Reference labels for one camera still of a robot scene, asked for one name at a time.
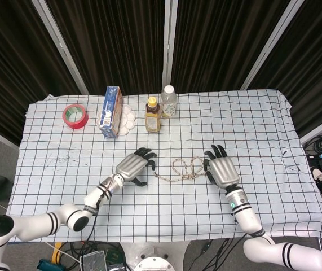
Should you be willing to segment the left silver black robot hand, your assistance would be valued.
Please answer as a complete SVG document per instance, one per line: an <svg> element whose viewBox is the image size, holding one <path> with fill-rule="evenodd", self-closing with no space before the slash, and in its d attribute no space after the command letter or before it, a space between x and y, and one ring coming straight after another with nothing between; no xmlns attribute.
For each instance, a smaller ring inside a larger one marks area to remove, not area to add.
<svg viewBox="0 0 322 271"><path fill-rule="evenodd" d="M156 158L157 154L152 152L151 149L141 147L134 153L129 154L123 159L117 166L115 173L123 178L124 182L132 182L136 186L147 186L147 182L139 181L137 176L146 167L151 166L154 171L156 168L155 161L152 158Z"/></svg>

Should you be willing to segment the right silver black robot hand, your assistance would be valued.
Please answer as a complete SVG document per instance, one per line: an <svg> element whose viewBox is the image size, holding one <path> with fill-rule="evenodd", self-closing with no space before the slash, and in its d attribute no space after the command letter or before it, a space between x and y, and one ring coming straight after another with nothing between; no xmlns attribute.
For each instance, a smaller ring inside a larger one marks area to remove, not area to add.
<svg viewBox="0 0 322 271"><path fill-rule="evenodd" d="M211 184L227 190L239 184L239 174L221 145L211 145L213 151L205 151L203 167Z"/></svg>

